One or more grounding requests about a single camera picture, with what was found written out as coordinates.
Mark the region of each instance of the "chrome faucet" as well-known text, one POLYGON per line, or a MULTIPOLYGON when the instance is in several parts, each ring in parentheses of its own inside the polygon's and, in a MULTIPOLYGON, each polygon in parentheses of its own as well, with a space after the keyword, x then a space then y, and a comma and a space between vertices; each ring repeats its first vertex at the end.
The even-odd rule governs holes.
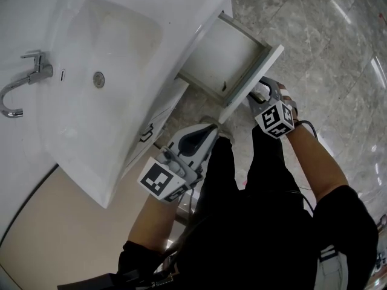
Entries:
POLYGON ((48 77, 52 77, 54 74, 53 66, 45 64, 45 53, 36 51, 21 56, 21 58, 30 57, 34 58, 34 71, 28 73, 26 77, 8 84, 0 91, 0 111, 6 117, 18 118, 23 116, 23 109, 9 109, 4 105, 4 96, 8 92, 24 84, 33 84, 40 80, 47 79, 48 77))

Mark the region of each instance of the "tile floor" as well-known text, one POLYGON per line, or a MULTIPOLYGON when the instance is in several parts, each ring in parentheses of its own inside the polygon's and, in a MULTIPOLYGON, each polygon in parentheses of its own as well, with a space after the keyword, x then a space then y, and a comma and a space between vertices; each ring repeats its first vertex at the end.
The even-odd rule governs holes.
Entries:
MULTIPOLYGON (((372 217, 387 211, 387 0, 233 0, 234 18, 285 51, 266 76, 287 86, 372 217)), ((190 87, 158 143, 219 107, 190 87)), ((253 158, 247 103, 226 122, 236 143, 235 179, 243 188, 253 158)), ((302 191, 308 182, 287 140, 285 162, 302 191)))

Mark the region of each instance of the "open drawer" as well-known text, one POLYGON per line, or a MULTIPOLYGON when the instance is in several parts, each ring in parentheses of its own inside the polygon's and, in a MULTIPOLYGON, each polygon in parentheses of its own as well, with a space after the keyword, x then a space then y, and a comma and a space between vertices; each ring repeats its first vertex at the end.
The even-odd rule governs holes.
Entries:
POLYGON ((253 32, 221 13, 187 59, 178 77, 201 88, 231 115, 283 52, 260 43, 253 32))

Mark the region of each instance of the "black sleeve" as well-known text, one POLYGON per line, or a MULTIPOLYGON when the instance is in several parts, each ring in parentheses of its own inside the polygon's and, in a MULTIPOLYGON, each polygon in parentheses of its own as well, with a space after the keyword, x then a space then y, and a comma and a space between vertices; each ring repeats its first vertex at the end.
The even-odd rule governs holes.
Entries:
POLYGON ((333 244, 346 255, 348 289, 364 289, 376 261, 378 231, 357 193, 341 186, 324 196, 313 225, 319 250, 333 244))
POLYGON ((117 274, 125 274, 135 269, 152 274, 160 264, 161 255, 144 246, 127 241, 120 254, 117 274))

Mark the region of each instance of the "sink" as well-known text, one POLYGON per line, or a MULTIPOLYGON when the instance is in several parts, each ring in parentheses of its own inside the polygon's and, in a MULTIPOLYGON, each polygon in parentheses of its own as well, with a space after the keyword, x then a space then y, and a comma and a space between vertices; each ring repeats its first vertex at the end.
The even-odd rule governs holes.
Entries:
POLYGON ((48 6, 53 12, 42 50, 54 76, 36 89, 41 142, 102 207, 163 104, 163 88, 227 1, 57 0, 48 6))

